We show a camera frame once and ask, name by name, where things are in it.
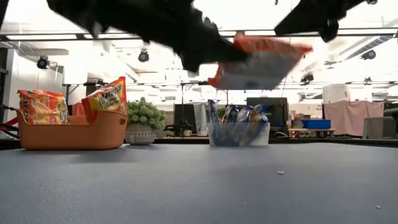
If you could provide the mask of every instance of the orange plastic basket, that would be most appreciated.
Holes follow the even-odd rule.
[[[70,124],[29,124],[17,111],[21,147],[26,150],[105,150],[123,144],[127,115],[100,111],[93,124],[71,116]]]

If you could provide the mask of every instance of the computer monitor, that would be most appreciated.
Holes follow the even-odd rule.
[[[193,104],[184,104],[183,107],[181,104],[174,105],[174,124],[178,124],[180,121],[188,121],[188,124],[192,125],[192,134],[198,134],[197,121]]]

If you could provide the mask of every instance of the table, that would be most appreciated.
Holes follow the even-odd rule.
[[[0,223],[398,223],[397,161],[326,143],[0,151]]]
[[[289,128],[289,137],[290,138],[299,138],[297,137],[298,133],[302,132],[314,132],[315,138],[324,138],[324,137],[333,137],[335,133],[335,129],[307,129],[307,128]]]

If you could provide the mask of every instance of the white plant pot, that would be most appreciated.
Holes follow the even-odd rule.
[[[154,143],[156,133],[149,125],[129,124],[124,138],[130,145],[147,146]]]

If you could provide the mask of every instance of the spotlight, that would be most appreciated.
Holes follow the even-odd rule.
[[[310,72],[310,73],[304,75],[304,76],[301,78],[301,81],[300,81],[300,82],[304,83],[304,84],[302,84],[302,85],[308,85],[308,84],[310,84],[310,82],[312,82],[312,81],[313,81],[313,74]]]
[[[147,50],[141,50],[141,53],[138,55],[138,61],[140,62],[149,61],[149,54]]]
[[[40,59],[37,61],[37,68],[39,69],[49,69],[50,62],[48,56],[40,56]]]
[[[375,51],[374,50],[370,50],[370,51],[366,52],[365,54],[362,54],[361,59],[363,59],[363,60],[367,60],[367,59],[372,60],[375,57],[376,57]]]
[[[377,0],[366,0],[366,3],[368,3],[368,4],[376,4]]]
[[[371,82],[372,79],[371,79],[371,77],[367,77],[367,78],[365,78],[365,80],[363,80],[363,81],[365,82],[364,85],[370,85],[368,82]]]

